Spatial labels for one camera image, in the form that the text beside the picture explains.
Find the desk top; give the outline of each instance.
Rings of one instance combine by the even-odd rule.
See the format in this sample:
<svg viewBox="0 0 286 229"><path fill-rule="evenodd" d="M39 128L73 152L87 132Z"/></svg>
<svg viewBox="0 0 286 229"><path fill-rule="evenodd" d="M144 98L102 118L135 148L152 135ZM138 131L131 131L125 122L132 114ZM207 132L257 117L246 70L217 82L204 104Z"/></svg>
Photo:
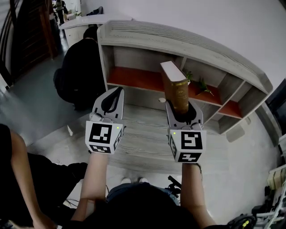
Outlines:
<svg viewBox="0 0 286 229"><path fill-rule="evenodd" d="M70 20L62 24L59 29L69 29L81 25L90 25L90 24L104 24L110 20L127 20L131 21L132 17L125 15L114 15L114 14L98 14L90 15L85 17L76 17L76 19Z"/></svg>

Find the white shoe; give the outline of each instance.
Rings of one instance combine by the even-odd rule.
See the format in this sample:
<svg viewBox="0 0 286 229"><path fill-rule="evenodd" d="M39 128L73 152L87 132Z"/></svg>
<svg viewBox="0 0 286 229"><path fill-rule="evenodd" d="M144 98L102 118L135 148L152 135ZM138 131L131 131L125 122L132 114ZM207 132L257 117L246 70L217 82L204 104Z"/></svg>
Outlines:
<svg viewBox="0 0 286 229"><path fill-rule="evenodd" d="M148 180L146 178L140 178L139 183L149 183Z"/></svg>
<svg viewBox="0 0 286 229"><path fill-rule="evenodd" d="M121 181L121 184L131 184L130 178L124 178L124 179Z"/></svg>

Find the red shelf surface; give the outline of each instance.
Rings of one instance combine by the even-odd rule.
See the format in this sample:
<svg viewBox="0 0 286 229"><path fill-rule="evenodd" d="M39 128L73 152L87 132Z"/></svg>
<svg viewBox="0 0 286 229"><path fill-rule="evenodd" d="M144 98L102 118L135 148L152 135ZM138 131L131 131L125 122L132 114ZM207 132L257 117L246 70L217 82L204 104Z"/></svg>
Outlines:
<svg viewBox="0 0 286 229"><path fill-rule="evenodd" d="M218 113L239 119L242 118L238 103L232 100L228 101L227 104Z"/></svg>
<svg viewBox="0 0 286 229"><path fill-rule="evenodd" d="M209 92L201 92L197 83L191 82L189 84L189 98L206 101L216 105L222 105L220 101L219 90L209 85L207 88L213 93L213 95Z"/></svg>
<svg viewBox="0 0 286 229"><path fill-rule="evenodd" d="M149 72L134 68L114 67L111 70L108 83L164 91L160 72Z"/></svg>

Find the white marker cube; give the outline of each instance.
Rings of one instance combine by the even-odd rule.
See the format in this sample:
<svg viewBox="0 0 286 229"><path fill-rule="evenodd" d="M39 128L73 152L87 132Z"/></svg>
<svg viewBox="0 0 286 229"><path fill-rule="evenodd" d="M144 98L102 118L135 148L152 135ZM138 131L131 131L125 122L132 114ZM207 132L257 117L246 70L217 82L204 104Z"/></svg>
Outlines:
<svg viewBox="0 0 286 229"><path fill-rule="evenodd" d="M169 145L176 162L197 163L206 151L206 131L170 130Z"/></svg>
<svg viewBox="0 0 286 229"><path fill-rule="evenodd" d="M91 152L114 154L122 136L122 124L86 122L85 143Z"/></svg>

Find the bookshelf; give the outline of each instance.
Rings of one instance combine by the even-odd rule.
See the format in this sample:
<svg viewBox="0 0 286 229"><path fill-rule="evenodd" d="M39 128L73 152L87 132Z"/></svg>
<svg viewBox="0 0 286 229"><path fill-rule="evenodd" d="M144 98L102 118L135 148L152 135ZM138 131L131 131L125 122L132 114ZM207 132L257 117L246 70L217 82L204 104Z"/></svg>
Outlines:
<svg viewBox="0 0 286 229"><path fill-rule="evenodd" d="M223 134L252 113L272 85L264 72L242 56L209 40L198 44L193 36L147 22L105 23L98 30L105 86L122 86L127 104L165 110L159 102L164 97L160 63L171 60L183 72L192 72L189 100L201 108L204 123L216 122ZM201 77L213 95L200 92Z"/></svg>

